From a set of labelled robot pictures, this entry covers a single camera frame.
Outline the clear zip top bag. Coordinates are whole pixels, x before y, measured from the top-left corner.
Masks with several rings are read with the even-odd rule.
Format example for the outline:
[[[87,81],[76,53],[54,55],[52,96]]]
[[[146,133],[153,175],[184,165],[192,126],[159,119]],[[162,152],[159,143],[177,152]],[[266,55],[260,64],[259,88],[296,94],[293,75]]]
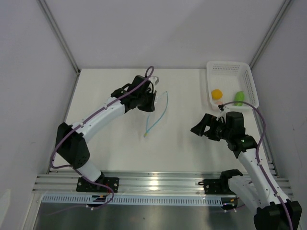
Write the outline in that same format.
[[[168,91],[165,91],[156,97],[154,106],[155,111],[150,112],[146,118],[145,133],[143,135],[144,138],[154,130],[166,114],[168,108]]]

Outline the yellow toy fruit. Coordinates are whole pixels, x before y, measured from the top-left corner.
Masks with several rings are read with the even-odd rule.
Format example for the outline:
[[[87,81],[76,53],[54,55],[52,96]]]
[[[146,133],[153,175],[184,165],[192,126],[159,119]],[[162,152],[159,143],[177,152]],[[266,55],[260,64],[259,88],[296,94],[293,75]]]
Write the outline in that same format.
[[[223,97],[223,93],[219,89],[214,89],[211,92],[211,96],[212,96],[213,100],[219,100],[219,99],[221,99]]]

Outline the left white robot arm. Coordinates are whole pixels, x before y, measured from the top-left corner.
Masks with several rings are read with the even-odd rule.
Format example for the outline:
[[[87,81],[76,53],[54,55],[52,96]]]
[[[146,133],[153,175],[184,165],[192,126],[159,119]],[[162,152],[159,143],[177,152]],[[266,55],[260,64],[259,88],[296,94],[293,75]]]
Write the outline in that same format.
[[[88,142],[102,128],[130,110],[138,108],[153,112],[158,82],[156,76],[137,75],[132,83],[113,91],[104,105],[91,115],[71,125],[65,122],[59,125],[54,152],[87,181],[92,191],[98,192],[104,187],[104,175],[90,160]]]

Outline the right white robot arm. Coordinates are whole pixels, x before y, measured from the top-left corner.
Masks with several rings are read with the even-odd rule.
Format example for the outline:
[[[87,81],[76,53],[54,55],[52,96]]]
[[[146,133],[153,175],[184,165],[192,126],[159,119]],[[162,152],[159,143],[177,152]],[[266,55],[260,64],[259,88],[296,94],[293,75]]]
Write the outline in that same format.
[[[244,116],[227,112],[220,117],[205,114],[191,132],[210,140],[225,140],[250,176],[246,180],[239,170],[223,171],[219,188],[224,193],[235,193],[254,214],[258,230],[296,230],[302,208],[280,188],[268,170],[268,164],[259,155],[259,145],[246,134]]]

